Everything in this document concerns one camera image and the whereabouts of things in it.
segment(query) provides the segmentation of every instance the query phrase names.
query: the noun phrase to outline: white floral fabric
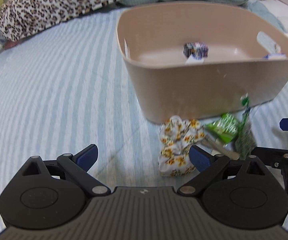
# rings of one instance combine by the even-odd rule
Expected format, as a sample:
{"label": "white floral fabric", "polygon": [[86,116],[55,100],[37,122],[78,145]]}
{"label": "white floral fabric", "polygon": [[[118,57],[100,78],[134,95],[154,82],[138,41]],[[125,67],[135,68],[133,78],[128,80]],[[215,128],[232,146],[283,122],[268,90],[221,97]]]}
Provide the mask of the white floral fabric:
{"label": "white floral fabric", "polygon": [[193,144],[204,138],[204,129],[198,120],[173,116],[161,126],[159,138],[163,146],[158,167],[163,176],[185,175],[195,169],[188,152]]}

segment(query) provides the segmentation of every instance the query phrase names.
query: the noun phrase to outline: bed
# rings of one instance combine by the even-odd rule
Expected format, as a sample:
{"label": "bed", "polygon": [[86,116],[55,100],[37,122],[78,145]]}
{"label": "bed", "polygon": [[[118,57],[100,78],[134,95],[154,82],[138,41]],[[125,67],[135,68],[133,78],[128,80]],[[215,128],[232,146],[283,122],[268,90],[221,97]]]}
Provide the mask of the bed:
{"label": "bed", "polygon": [[[269,20],[260,5],[249,9]],[[98,146],[99,159],[89,173],[110,188],[177,188],[196,175],[159,174],[160,126],[143,117],[116,42],[123,10],[76,18],[12,49],[0,48],[0,193],[28,157],[55,159],[91,143]],[[283,28],[276,18],[271,22]],[[259,146],[288,149],[288,132],[278,127],[286,117],[288,83],[273,101],[251,112]],[[272,172],[283,183],[279,171]],[[284,227],[288,230],[288,217]]]}

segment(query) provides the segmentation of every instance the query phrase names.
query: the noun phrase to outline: beige plastic basket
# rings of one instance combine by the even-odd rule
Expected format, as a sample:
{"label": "beige plastic basket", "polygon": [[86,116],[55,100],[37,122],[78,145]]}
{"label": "beige plastic basket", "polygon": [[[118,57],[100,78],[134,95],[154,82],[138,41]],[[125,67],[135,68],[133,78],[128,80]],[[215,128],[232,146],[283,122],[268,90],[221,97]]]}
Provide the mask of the beige plastic basket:
{"label": "beige plastic basket", "polygon": [[[259,32],[287,55],[263,59]],[[256,14],[234,6],[172,2],[131,8],[117,24],[117,39],[145,117],[206,118],[272,100],[288,81],[288,38]],[[185,65],[183,44],[202,41],[209,56]]]}

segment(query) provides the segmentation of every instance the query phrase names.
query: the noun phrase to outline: light blue striped bedding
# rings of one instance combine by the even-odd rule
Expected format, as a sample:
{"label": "light blue striped bedding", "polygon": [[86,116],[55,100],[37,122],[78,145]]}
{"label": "light blue striped bedding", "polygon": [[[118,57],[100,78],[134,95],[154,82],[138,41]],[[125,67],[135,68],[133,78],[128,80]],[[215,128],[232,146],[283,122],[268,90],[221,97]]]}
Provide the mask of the light blue striped bedding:
{"label": "light blue striped bedding", "polygon": [[[159,126],[143,117],[117,47],[121,11],[74,19],[0,51],[0,193],[29,156],[56,159],[91,143],[99,159],[90,174],[111,188],[177,188],[196,174],[159,175]],[[259,146],[288,149],[288,132],[278,128],[288,117],[288,84],[251,116]]]}

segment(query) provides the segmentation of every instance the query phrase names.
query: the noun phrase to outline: basket handle hole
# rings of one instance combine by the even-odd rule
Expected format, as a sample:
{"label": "basket handle hole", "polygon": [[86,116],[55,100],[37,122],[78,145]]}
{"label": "basket handle hole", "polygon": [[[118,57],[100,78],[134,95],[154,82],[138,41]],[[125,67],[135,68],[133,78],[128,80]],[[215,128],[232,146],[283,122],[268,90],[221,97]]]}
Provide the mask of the basket handle hole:
{"label": "basket handle hole", "polygon": [[269,54],[281,54],[281,46],[278,45],[270,36],[265,32],[260,31],[257,34],[256,40]]}

